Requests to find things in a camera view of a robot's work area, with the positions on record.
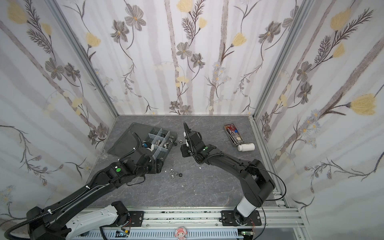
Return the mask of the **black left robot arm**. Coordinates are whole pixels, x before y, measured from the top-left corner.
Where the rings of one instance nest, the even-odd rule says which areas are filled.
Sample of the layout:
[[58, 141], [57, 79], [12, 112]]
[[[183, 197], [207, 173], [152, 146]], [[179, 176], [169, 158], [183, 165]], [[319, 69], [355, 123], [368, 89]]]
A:
[[68, 197], [44, 209], [35, 207], [28, 211], [27, 219], [5, 231], [7, 240], [16, 240], [12, 232], [28, 226], [31, 240], [64, 240], [73, 231], [67, 223], [102, 196], [123, 185], [129, 186], [135, 178], [144, 178], [146, 174], [157, 174], [162, 163], [154, 157], [155, 146], [143, 142], [133, 133], [137, 146], [121, 157], [117, 162], [98, 171], [83, 187]]

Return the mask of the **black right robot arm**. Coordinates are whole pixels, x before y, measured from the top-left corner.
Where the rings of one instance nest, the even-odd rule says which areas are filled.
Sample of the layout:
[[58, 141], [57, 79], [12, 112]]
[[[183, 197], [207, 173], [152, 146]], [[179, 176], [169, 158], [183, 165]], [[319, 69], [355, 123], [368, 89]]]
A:
[[207, 164], [218, 167], [236, 177], [241, 184], [243, 198], [232, 211], [223, 211], [220, 221], [224, 226], [245, 226], [249, 222], [256, 224], [259, 212], [257, 208], [268, 201], [276, 188], [271, 175], [282, 180], [275, 173], [266, 170], [257, 159], [252, 162], [242, 161], [221, 151], [213, 145], [206, 145], [201, 134], [190, 129], [186, 122], [184, 137], [186, 143], [181, 146], [184, 158], [193, 157], [199, 165]]

